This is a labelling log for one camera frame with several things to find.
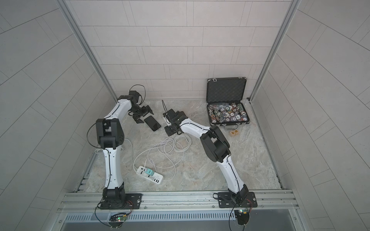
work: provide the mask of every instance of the gray floor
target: gray floor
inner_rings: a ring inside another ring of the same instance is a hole
[[[162,128],[153,132],[145,123],[136,124],[130,116],[122,121],[122,128],[125,138],[128,138],[134,146],[134,158],[142,151],[151,148],[154,144],[167,138],[164,131],[165,122],[162,119],[164,109],[161,101],[145,101],[153,112],[154,118],[162,124]],[[167,109],[184,111],[193,121],[209,126],[206,112],[205,100],[177,100],[165,101]],[[246,107],[250,123],[241,125],[240,135],[230,137],[228,131],[221,128],[225,137],[230,143],[232,160],[241,179],[249,189],[278,189],[280,184],[276,177],[270,157],[267,153],[265,143],[256,124],[252,108],[248,101],[243,102]],[[193,144],[197,144],[199,139],[191,136]],[[176,166],[176,175],[171,181],[162,181],[155,184],[136,175],[132,169],[131,147],[128,142],[123,144],[121,154],[121,173],[125,183],[126,191],[191,191],[191,190],[225,190],[227,189],[226,180],[216,163],[206,156],[201,144],[192,146],[184,154],[183,159]],[[152,151],[151,158],[158,166],[170,166],[171,163],[165,159],[163,154]],[[174,153],[170,158],[177,162],[182,153]],[[147,155],[142,154],[136,160],[135,165],[144,165]],[[164,179],[170,179],[174,174],[174,169],[158,170]],[[90,177],[85,186],[85,192],[102,192],[105,182],[105,163],[104,156],[99,155],[90,172]]]

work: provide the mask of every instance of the power strip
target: power strip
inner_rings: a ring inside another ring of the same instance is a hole
[[[156,184],[160,184],[162,182],[163,176],[161,174],[154,172],[154,174],[150,176],[149,174],[145,173],[145,171],[147,171],[147,168],[140,166],[136,171],[136,174]]]

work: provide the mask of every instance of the black smartphone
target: black smartphone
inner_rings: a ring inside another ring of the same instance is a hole
[[[156,130],[161,128],[161,125],[154,119],[153,116],[148,116],[144,119],[145,123],[155,132]]]

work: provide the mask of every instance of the tangled white cable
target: tangled white cable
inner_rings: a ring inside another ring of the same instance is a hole
[[[185,147],[183,147],[177,140],[178,139],[181,139],[181,138],[185,138],[185,140],[187,141],[187,145]],[[187,134],[185,133],[182,133],[180,135],[177,135],[174,139],[171,138],[171,137],[168,137],[166,139],[164,139],[162,142],[160,143],[157,143],[156,145],[153,145],[151,148],[143,151],[142,153],[140,153],[136,158],[135,160],[132,162],[132,168],[134,169],[134,171],[136,172],[137,170],[137,167],[135,167],[135,161],[136,159],[142,155],[143,153],[145,152],[148,152],[148,157],[147,159],[145,160],[145,163],[144,163],[144,167],[146,166],[147,164],[147,160],[154,166],[154,169],[155,171],[157,172],[157,168],[159,169],[169,169],[169,168],[174,168],[175,169],[175,174],[172,176],[171,179],[169,180],[164,180],[164,181],[170,181],[172,180],[175,175],[176,175],[176,164],[180,163],[180,161],[182,160],[182,158],[184,157],[184,153],[186,150],[188,150],[190,148],[190,146],[196,146],[196,145],[192,145],[191,144],[191,138],[190,136],[188,136]],[[169,146],[171,149],[170,151],[166,151],[166,147]],[[172,166],[169,166],[169,167],[160,167],[160,166],[157,166],[154,164],[154,161],[152,159],[149,158],[149,154],[150,154],[150,151],[152,149],[157,149],[160,153],[164,154],[164,156],[172,163]],[[172,155],[174,152],[182,152],[182,157],[181,159],[175,164],[173,163],[173,161],[168,157],[170,155]]]

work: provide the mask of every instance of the wall tile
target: wall tile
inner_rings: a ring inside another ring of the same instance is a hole
[[[137,26],[186,26],[184,1],[131,1]]]
[[[192,27],[194,24],[194,2],[186,2],[186,25]]]
[[[37,162],[40,162],[44,165],[47,165],[49,167],[53,167],[55,162],[57,162],[56,160],[54,160],[53,158],[37,151],[37,150],[34,150],[32,152],[32,154],[30,155],[30,158],[33,159],[33,160],[36,160]]]
[[[2,210],[0,223],[4,230],[15,230],[19,217],[23,216],[51,168],[32,159],[27,159],[10,184],[0,195]]]
[[[37,145],[36,150],[57,160],[82,116],[77,107],[69,103]]]
[[[279,27],[256,27],[251,47],[271,47],[278,34]]]
[[[353,34],[351,40],[359,43],[370,31],[370,18],[368,17],[366,21],[360,26],[360,28]]]
[[[266,94],[269,97],[279,119],[283,119],[292,107],[274,80],[271,80],[266,89]]]
[[[264,64],[270,47],[241,47],[236,64]]]
[[[94,27],[103,46],[150,46],[146,27]]]
[[[95,47],[102,64],[141,64],[136,47]]]
[[[194,64],[230,64],[233,47],[194,47]]]
[[[143,47],[147,64],[187,64],[187,47]]]
[[[204,27],[203,46],[247,47],[254,30],[254,27]]]
[[[125,94],[128,93],[128,90],[135,84],[144,85],[145,88],[148,87],[147,82],[144,79],[117,79],[112,80],[112,87],[116,89],[116,91],[127,91]]]
[[[152,79],[152,86],[154,91],[187,91],[187,79]]]
[[[51,113],[59,116],[82,85],[76,73],[72,68],[69,68],[37,99],[37,101]]]
[[[286,34],[302,48],[306,48],[320,24],[319,21],[297,10]]]
[[[254,86],[256,85],[256,82],[256,79],[248,79],[244,91],[252,91]]]
[[[103,107],[102,105],[97,101],[94,100],[87,112],[85,113],[84,117],[82,118],[81,122],[77,126],[75,133],[77,133],[80,137],[85,138],[87,131],[89,128],[96,122],[96,120],[99,118],[100,113],[102,111]],[[93,133],[96,134],[96,128],[93,126],[90,131],[89,135]]]
[[[329,217],[313,218],[310,221],[315,229],[334,228]]]
[[[128,26],[121,1],[70,1],[82,26]]]
[[[308,177],[329,169],[321,153],[303,127],[297,115],[293,115],[284,125],[285,131],[302,162]]]
[[[162,64],[126,65],[131,79],[165,79]]]
[[[188,47],[188,64],[193,64],[193,47]]]
[[[100,42],[100,39],[94,27],[92,26],[80,27],[80,30],[82,31],[83,36],[85,37],[87,43],[90,46],[103,46]]]
[[[3,134],[42,92],[41,87],[23,71],[3,83],[0,86],[0,134]]]
[[[0,27],[3,29],[3,31],[12,29],[12,26],[1,15],[0,15]]]
[[[40,113],[43,117],[48,119],[50,122],[54,123],[57,117],[51,113],[48,109],[46,109],[43,105],[41,105],[38,101],[35,101],[31,107],[35,109],[38,113]]]
[[[31,62],[23,71],[46,90],[78,58],[71,43],[64,40]]]
[[[334,180],[335,176],[333,175],[330,169],[323,171],[317,175],[310,177],[311,183],[313,186],[328,182],[329,180]]]
[[[53,46],[36,20],[4,32],[0,34],[0,71],[11,77]]]
[[[317,62],[302,83],[346,137],[370,125],[369,109]]]
[[[361,102],[364,104],[367,104],[370,102],[370,87],[367,88],[364,92],[358,95],[357,97]]]
[[[370,165],[370,127],[365,128],[359,133],[353,135],[348,139],[351,145],[356,149],[357,153],[362,157],[362,159]]]
[[[319,197],[317,196],[315,189],[298,158],[298,155],[287,160],[286,165],[309,218],[326,217],[327,214],[325,209],[321,204]]]
[[[203,28],[148,27],[148,34],[151,46],[201,46]]]
[[[199,99],[199,91],[162,91],[164,99]]]
[[[275,55],[269,67],[269,72],[281,88],[290,74],[290,69],[278,55]]]
[[[256,99],[258,99],[258,102],[260,103],[262,111],[266,111],[268,106],[270,105],[270,100],[267,97],[265,91],[263,89],[259,89],[259,91],[256,94]]]
[[[43,18],[59,41],[73,34],[59,9],[43,15]]]
[[[214,78],[248,77],[252,65],[215,65]]]
[[[365,225],[337,180],[319,184],[315,186],[315,190],[336,230],[366,231]]]
[[[10,1],[2,4],[0,14],[12,27],[16,27],[57,8],[55,2],[48,0]]]
[[[249,79],[258,79],[259,75],[261,74],[263,65],[252,65],[252,68],[250,69],[250,73],[248,75]]]
[[[87,55],[84,54],[81,58],[76,61],[77,68],[81,71],[86,80],[94,73],[95,69],[91,65],[90,60],[87,58]]]
[[[130,26],[136,26],[134,15],[132,14],[130,1],[122,1],[123,7],[125,8],[127,20]]]
[[[315,60],[305,50],[286,35],[280,44],[277,54],[299,80],[303,79],[315,63]]]
[[[37,197],[54,201],[58,198],[60,190],[71,173],[82,148],[83,146],[74,139],[69,140],[49,176],[37,193]]]
[[[289,170],[286,167],[283,156],[282,156],[282,154],[279,150],[279,147],[278,147],[278,145],[275,141],[275,138],[274,138],[269,126],[267,126],[263,130],[263,135],[266,138],[265,140],[267,141],[268,148],[270,149],[273,161],[276,164],[277,174],[279,176],[283,176],[283,175],[287,174],[289,172]]]
[[[72,171],[71,174],[68,176],[68,179],[66,183],[64,184],[63,188],[69,189],[71,191],[75,191],[76,188],[79,186],[79,180],[82,179],[82,174],[84,173],[84,170],[87,167],[87,163],[89,158],[91,158],[95,148],[92,147],[90,144],[85,142],[84,148],[81,151],[81,154],[79,155]]]
[[[315,129],[311,134],[311,138],[313,141],[317,140],[320,136],[327,133],[329,130],[331,130],[333,127],[335,127],[335,124],[331,119],[328,119],[325,123],[320,125],[317,129]]]
[[[283,154],[283,158],[285,161],[289,160],[292,156],[294,156],[296,153],[295,149],[292,147],[289,151],[287,151],[285,154]]]
[[[28,208],[23,218],[20,219],[16,231],[40,230],[49,212],[49,210],[45,209]]]
[[[119,64],[101,65],[107,79],[126,79],[125,73]]]
[[[2,135],[0,188],[5,188],[9,184],[51,125],[50,121],[34,109],[28,108]]]
[[[51,210],[53,208],[54,203],[55,201],[52,200],[35,197],[32,203],[30,204],[30,207]]]
[[[297,116],[302,121],[308,133],[313,132],[329,119],[324,110],[297,77],[293,77],[286,87],[284,95],[297,113]]]
[[[366,227],[370,227],[370,213],[359,214]]]
[[[100,77],[95,72],[76,93],[75,98],[87,110],[103,85]]]
[[[231,63],[230,64],[236,64],[236,61],[238,60],[240,47],[234,47],[234,52],[232,54]]]
[[[370,51],[327,28],[310,52],[355,96],[370,86]]]
[[[370,168],[338,128],[333,128],[315,141],[321,154],[358,213],[368,213],[370,190],[363,179],[370,178]]]
[[[311,52],[312,48],[316,45],[317,41],[319,40],[319,38],[321,37],[321,35],[324,33],[324,31],[326,30],[326,28],[327,28],[327,26],[325,26],[324,24],[321,24],[319,26],[319,28],[317,29],[316,33],[313,35],[313,37],[311,38],[310,42],[306,46],[305,51],[307,51],[308,53]]]
[[[193,79],[193,91],[205,91],[207,90],[206,79]]]
[[[284,126],[286,122],[295,114],[295,111],[292,109],[281,119],[281,124]]]
[[[44,18],[42,16],[36,18],[36,21],[38,24],[42,27],[44,32],[47,34],[47,36],[50,38],[50,40],[53,42],[54,45],[57,45],[59,43],[59,40],[53,33],[53,31],[50,29],[49,25],[45,22]]]
[[[367,19],[369,10],[368,1],[318,0],[314,1],[307,14],[350,38]]]
[[[195,1],[194,26],[238,27],[243,15],[243,1]]]
[[[208,64],[169,65],[171,79],[207,79]]]
[[[76,106],[77,109],[82,112],[82,114],[86,113],[86,109],[84,108],[84,106],[82,106],[82,104],[75,97],[73,97],[71,103],[73,103],[73,105]]]
[[[289,151],[293,145],[290,142],[288,135],[286,134],[283,125],[280,123],[278,115],[275,110],[272,108],[270,113],[266,116],[267,122],[269,123],[270,129],[276,143],[280,149],[281,154],[285,154]]]
[[[253,2],[248,27],[280,27],[290,3]]]

